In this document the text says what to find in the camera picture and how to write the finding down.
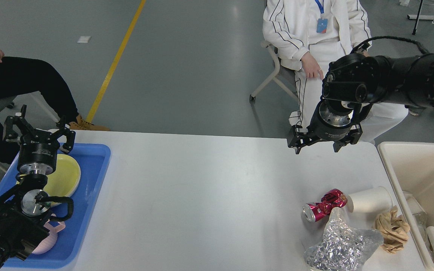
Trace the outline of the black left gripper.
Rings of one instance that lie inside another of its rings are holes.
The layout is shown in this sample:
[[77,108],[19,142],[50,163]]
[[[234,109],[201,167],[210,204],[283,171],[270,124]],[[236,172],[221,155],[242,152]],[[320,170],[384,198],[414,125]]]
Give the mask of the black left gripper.
[[[17,169],[21,174],[50,175],[57,168],[57,151],[69,154],[74,148],[76,132],[66,127],[65,120],[57,122],[57,131],[51,133],[48,142],[38,142],[36,130],[26,121],[26,107],[20,112],[8,116],[3,129],[3,141],[20,143]],[[58,139],[65,137],[66,142],[60,145]]]

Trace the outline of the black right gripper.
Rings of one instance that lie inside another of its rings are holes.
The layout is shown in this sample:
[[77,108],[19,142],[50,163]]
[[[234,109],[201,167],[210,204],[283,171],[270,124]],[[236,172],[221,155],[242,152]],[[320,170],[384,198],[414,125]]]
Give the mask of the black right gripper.
[[318,142],[334,141],[333,150],[356,144],[363,134],[360,125],[361,104],[342,101],[319,101],[307,129],[292,125],[287,136],[287,146],[298,155],[305,146]]

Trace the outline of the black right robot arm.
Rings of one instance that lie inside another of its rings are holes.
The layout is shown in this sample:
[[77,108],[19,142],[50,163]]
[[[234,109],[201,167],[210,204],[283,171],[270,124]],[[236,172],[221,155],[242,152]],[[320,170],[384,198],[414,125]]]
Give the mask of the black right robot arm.
[[434,108],[434,53],[417,41],[400,38],[417,45],[421,55],[363,56],[359,51],[368,48],[370,41],[362,41],[350,54],[330,63],[310,125],[293,125],[287,138],[296,154],[322,141],[332,141],[335,152],[356,144],[363,134],[361,122],[376,103]]

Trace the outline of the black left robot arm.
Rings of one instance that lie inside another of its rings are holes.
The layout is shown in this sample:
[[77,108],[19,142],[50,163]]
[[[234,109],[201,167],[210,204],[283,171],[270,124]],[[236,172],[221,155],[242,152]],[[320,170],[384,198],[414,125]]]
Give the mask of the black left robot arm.
[[5,120],[4,140],[20,144],[17,180],[0,196],[0,268],[11,257],[25,260],[49,236],[45,223],[64,222],[73,215],[74,202],[67,196],[44,191],[48,175],[57,168],[57,151],[73,149],[76,132],[61,118],[54,133],[33,128],[25,119],[26,105],[19,115]]

